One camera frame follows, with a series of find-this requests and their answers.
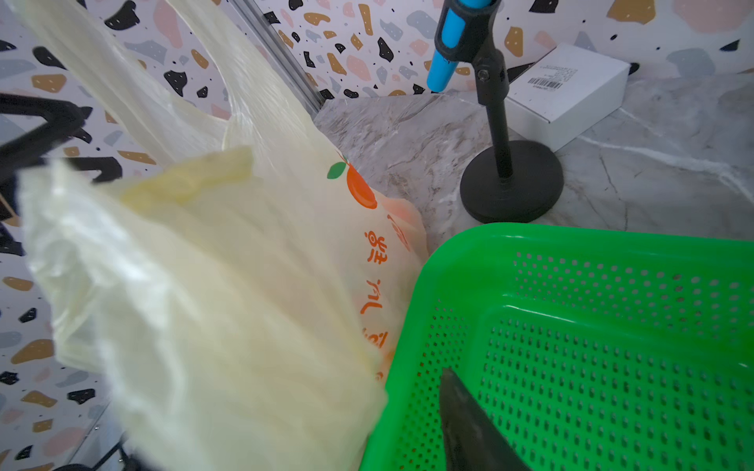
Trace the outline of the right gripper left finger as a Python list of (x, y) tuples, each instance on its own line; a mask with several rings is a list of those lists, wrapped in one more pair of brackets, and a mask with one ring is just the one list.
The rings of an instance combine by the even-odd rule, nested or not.
[[(80, 139), (91, 142), (84, 130), (92, 108), (72, 102), (16, 94), (1, 95), (1, 219), (18, 217), (17, 172), (45, 164), (52, 149)], [(19, 130), (12, 116), (39, 118), (42, 122), (29, 131)]]

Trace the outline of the yellow plastic bag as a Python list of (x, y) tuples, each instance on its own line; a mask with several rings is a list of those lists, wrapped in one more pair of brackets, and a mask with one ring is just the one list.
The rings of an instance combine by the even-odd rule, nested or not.
[(228, 118), (159, 84), (78, 3), (10, 3), (160, 167), (109, 184), (63, 158), (21, 172), (56, 358), (106, 377), (161, 469), (356, 469), (427, 259), (421, 218), (365, 184), (217, 6), (173, 8)]

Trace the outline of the blue toy microphone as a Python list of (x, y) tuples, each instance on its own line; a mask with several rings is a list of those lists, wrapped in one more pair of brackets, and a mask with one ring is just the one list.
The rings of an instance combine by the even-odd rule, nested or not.
[(459, 63), (472, 63), (491, 33), (499, 1), (445, 1), (435, 35), (427, 87), (443, 92)]

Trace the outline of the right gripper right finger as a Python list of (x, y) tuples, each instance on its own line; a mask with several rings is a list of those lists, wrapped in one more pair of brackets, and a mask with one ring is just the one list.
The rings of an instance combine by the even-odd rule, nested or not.
[(443, 370), (439, 404), (448, 471), (530, 471), (450, 368)]

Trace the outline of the white cardboard box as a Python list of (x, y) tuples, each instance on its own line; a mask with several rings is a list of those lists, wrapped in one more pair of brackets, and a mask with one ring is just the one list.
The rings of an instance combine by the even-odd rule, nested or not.
[(556, 152), (624, 101), (628, 63), (560, 44), (510, 85), (508, 126)]

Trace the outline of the green plastic basket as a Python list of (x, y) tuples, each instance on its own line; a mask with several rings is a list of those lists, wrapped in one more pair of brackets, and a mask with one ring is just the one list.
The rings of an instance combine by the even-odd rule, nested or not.
[(422, 268), (365, 470), (442, 470), (452, 369), (535, 470), (753, 466), (753, 245), (526, 224)]

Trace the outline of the black microphone stand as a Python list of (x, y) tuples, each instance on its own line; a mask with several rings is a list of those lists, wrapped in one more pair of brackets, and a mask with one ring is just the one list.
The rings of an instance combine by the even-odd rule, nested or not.
[(490, 37), (469, 63), (477, 101), (486, 110), (492, 146), (467, 165), (459, 195), (467, 213), (478, 222), (529, 223), (558, 201), (564, 173), (558, 157), (546, 145), (510, 139), (505, 108), (510, 83), (504, 55), (494, 43), (496, 14)]

